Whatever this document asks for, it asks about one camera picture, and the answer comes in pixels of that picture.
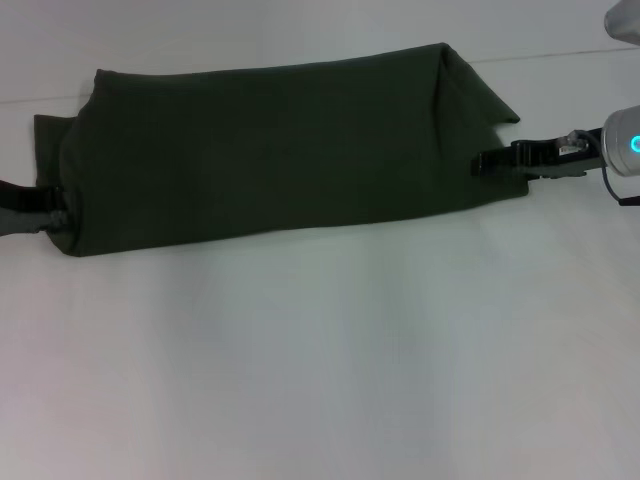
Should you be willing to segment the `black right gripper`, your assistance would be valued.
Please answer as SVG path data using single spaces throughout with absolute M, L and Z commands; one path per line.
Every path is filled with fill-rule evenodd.
M 574 130 L 550 140 L 517 140 L 510 147 L 478 153 L 472 176 L 519 176 L 527 180 L 577 178 L 601 167 L 602 129 Z

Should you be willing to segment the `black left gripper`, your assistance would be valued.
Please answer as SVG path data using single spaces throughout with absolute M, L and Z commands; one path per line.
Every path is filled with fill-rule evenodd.
M 73 219 L 65 195 L 61 186 L 25 187 L 0 180 L 0 237 L 70 231 Z

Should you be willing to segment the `dark green FREE T-shirt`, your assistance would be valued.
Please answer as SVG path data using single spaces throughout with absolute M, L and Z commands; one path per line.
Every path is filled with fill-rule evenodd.
M 261 69 L 100 70 L 71 118 L 34 119 L 36 181 L 96 256 L 271 231 L 422 218 L 527 195 L 475 177 L 516 114 L 446 44 Z

